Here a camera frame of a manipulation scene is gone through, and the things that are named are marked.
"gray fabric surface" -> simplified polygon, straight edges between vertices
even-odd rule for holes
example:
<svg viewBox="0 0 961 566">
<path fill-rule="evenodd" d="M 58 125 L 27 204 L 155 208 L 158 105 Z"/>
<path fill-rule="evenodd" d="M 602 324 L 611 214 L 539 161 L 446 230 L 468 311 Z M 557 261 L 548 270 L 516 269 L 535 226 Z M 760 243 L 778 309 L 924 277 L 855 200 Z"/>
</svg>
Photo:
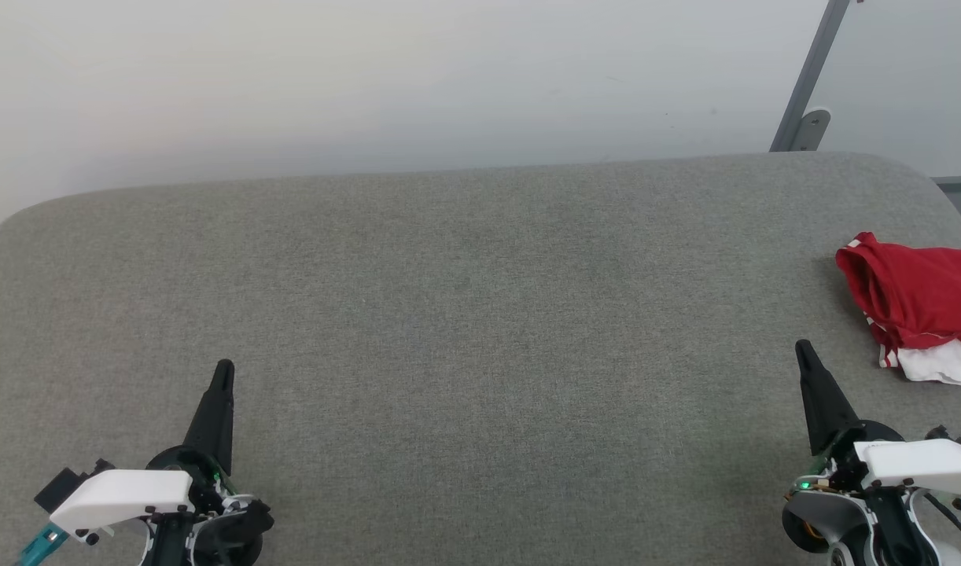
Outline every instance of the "gray fabric surface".
<svg viewBox="0 0 961 566">
<path fill-rule="evenodd" d="M 853 154 L 27 209 L 0 226 L 0 564 L 61 467 L 176 444 L 222 357 L 233 478 L 277 520 L 261 564 L 815 563 L 780 526 L 810 463 L 798 337 L 861 416 L 961 432 L 961 388 L 875 365 L 832 259 L 861 230 L 961 247 L 929 180 Z M 138 544 L 53 564 L 135 564 Z"/>
</svg>

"folded red garment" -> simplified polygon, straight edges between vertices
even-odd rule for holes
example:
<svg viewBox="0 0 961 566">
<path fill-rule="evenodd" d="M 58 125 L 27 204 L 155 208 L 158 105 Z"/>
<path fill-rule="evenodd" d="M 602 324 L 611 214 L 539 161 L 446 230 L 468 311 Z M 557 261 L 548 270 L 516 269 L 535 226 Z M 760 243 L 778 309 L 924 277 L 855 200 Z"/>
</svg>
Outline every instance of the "folded red garment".
<svg viewBox="0 0 961 566">
<path fill-rule="evenodd" d="M 837 266 L 888 352 L 961 341 L 961 250 L 915 250 L 862 232 L 837 251 Z"/>
</svg>

